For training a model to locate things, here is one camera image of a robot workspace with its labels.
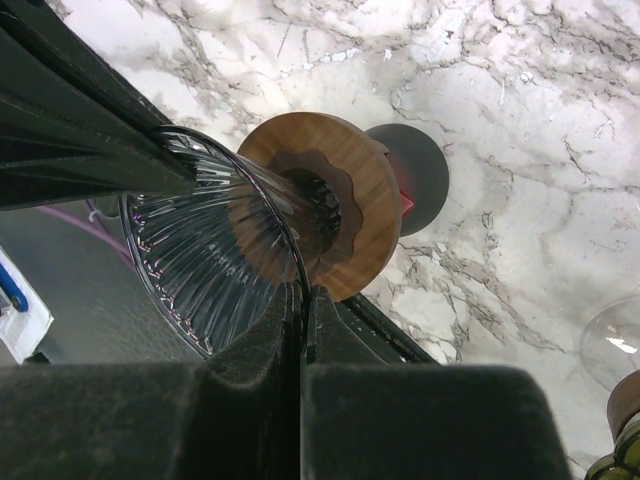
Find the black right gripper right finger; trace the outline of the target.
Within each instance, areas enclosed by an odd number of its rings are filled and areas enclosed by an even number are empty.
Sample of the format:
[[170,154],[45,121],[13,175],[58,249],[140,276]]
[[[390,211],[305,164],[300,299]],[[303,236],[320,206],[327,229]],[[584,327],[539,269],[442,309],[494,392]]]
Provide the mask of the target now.
[[497,365],[350,363],[351,331],[328,292],[310,295],[302,382],[304,479],[568,479],[544,392]]

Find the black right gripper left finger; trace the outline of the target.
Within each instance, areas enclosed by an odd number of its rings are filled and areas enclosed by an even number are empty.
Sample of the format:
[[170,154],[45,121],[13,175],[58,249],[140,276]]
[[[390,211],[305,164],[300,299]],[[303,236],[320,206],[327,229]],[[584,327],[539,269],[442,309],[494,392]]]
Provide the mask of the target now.
[[206,361],[1,372],[5,479],[295,479],[301,294]]

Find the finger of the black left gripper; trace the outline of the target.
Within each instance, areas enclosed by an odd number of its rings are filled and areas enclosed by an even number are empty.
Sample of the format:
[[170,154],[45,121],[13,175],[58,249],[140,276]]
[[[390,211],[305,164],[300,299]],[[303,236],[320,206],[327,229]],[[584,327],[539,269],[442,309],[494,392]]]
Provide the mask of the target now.
[[164,148],[155,132],[167,124],[167,117],[73,33],[45,2],[2,2],[2,33],[8,33],[59,76]]
[[2,33],[2,208],[194,184],[192,168]]

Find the grey ribbed glass dripper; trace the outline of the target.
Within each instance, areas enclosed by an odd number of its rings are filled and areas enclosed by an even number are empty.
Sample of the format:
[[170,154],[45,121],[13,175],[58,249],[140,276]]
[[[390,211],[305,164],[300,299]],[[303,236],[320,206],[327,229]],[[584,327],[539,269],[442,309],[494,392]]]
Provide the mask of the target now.
[[341,210],[314,174],[277,174],[193,129],[164,125],[154,140],[195,176],[186,195],[124,195],[126,244],[169,326],[203,358],[244,333],[277,288],[307,295]]

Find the round wooden dripper base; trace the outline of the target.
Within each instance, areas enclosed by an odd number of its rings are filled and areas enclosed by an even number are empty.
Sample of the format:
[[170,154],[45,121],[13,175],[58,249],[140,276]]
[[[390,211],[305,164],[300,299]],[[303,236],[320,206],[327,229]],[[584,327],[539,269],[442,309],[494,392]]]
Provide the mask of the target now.
[[238,153],[286,178],[318,178],[337,200],[340,222],[328,248],[311,257],[311,282],[342,301],[369,285],[398,243],[402,200],[388,150],[352,123],[324,113],[267,120]]

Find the green glass dripper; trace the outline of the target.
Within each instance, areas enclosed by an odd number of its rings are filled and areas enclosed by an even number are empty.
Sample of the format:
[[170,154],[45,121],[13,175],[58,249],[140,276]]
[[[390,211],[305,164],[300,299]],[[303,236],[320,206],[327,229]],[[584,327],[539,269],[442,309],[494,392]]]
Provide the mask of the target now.
[[585,480],[639,480],[639,437],[621,439],[614,451],[597,460]]

